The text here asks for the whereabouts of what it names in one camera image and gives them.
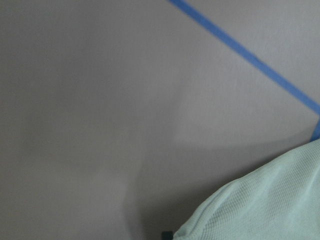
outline white surface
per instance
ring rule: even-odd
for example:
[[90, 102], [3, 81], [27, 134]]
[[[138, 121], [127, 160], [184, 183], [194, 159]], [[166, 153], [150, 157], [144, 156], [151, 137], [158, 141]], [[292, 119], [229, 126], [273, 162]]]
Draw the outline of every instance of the white surface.
[[[320, 102], [317, 1], [191, 3]], [[0, 239], [159, 239], [318, 121], [167, 1], [0, 11]]]

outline textured fabric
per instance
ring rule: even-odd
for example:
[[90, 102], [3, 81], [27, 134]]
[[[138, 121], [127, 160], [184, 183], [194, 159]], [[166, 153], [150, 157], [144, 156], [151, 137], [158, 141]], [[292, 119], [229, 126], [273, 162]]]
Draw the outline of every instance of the textured fabric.
[[221, 187], [174, 240], [319, 240], [320, 140]]

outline blue line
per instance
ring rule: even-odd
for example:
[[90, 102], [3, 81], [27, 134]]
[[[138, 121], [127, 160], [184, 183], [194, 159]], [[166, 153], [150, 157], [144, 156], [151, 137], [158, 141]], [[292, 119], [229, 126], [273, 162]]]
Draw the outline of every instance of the blue line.
[[310, 142], [320, 139], [320, 119], [318, 121], [318, 123], [315, 126], [315, 129], [313, 131], [312, 137], [310, 139]]
[[304, 105], [312, 109], [318, 115], [320, 115], [320, 105], [316, 103], [313, 99], [307, 96], [304, 92], [299, 90], [296, 86], [290, 83], [287, 79], [281, 76], [279, 73], [274, 71], [271, 67], [265, 64], [263, 61], [258, 59], [253, 53], [248, 51], [239, 42], [234, 40], [231, 36], [225, 33], [221, 28], [212, 23], [208, 18], [203, 16], [200, 12], [195, 10], [191, 5], [186, 3], [184, 0], [169, 0], [171, 3], [176, 5], [179, 9], [189, 15], [198, 24], [203, 26], [211, 34], [216, 36], [222, 42], [224, 42], [228, 47], [237, 52], [245, 60], [251, 63], [254, 67], [259, 69], [262, 73], [272, 79], [274, 82], [279, 84], [282, 88], [288, 91], [292, 96], [300, 100]]

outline towel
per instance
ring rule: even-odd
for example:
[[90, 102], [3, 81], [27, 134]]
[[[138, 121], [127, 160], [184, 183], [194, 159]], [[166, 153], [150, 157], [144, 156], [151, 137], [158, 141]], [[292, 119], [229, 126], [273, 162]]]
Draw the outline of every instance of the towel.
[[319, 240], [320, 140], [211, 195], [174, 240]]

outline blue stripe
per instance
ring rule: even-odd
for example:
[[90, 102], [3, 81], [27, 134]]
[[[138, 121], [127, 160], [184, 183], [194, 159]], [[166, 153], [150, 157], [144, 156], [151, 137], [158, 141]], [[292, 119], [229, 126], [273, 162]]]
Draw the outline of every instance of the blue stripe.
[[310, 142], [320, 139], [320, 119], [318, 121], [318, 123], [315, 126], [315, 129], [313, 131], [312, 137], [310, 139]]
[[228, 47], [237, 52], [240, 56], [242, 56], [245, 60], [259, 69], [262, 73], [272, 79], [274, 82], [279, 84], [282, 88], [288, 91], [292, 96], [296, 97], [300, 102], [304, 105], [312, 109], [318, 115], [320, 115], [320, 105], [317, 104], [313, 99], [307, 96], [304, 92], [299, 90], [296, 86], [290, 83], [287, 79], [281, 76], [279, 73], [274, 71], [271, 67], [266, 65], [260, 59], [258, 59], [253, 53], [248, 51], [244, 46], [242, 46], [239, 42], [234, 40], [231, 36], [225, 33], [221, 28], [212, 23], [208, 18], [203, 16], [200, 12], [195, 10], [191, 5], [186, 3], [183, 0], [169, 0], [171, 3], [176, 5], [179, 9], [189, 15], [192, 19], [194, 19], [198, 24], [203, 26], [206, 30], [208, 30], [211, 34], [216, 36], [222, 42], [224, 42]]

